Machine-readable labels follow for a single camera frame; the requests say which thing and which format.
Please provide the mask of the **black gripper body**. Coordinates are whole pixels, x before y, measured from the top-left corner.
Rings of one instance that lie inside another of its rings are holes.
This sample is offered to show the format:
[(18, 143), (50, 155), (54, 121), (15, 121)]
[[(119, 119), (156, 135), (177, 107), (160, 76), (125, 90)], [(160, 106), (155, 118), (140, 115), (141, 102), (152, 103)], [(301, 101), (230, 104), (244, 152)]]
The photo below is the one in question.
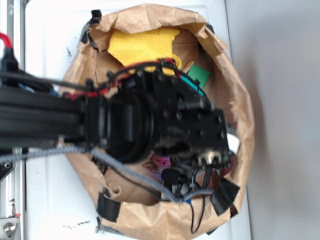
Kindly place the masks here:
[(229, 168), (232, 153), (223, 110), (182, 77), (164, 76), (153, 86), (159, 129), (153, 151), (176, 166)]

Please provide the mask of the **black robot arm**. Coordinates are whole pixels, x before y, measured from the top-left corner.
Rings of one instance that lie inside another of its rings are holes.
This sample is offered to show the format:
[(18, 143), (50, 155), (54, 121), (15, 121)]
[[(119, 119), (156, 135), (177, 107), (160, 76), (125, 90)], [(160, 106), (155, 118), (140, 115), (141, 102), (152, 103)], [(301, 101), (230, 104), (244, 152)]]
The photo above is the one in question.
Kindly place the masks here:
[(48, 79), (2, 72), (1, 148), (50, 148), (62, 139), (125, 164), (155, 153), (192, 167), (231, 165), (224, 112), (189, 77), (139, 66), (108, 76), (102, 87), (89, 82), (76, 86), (78, 94), (58, 96), (29, 90)]

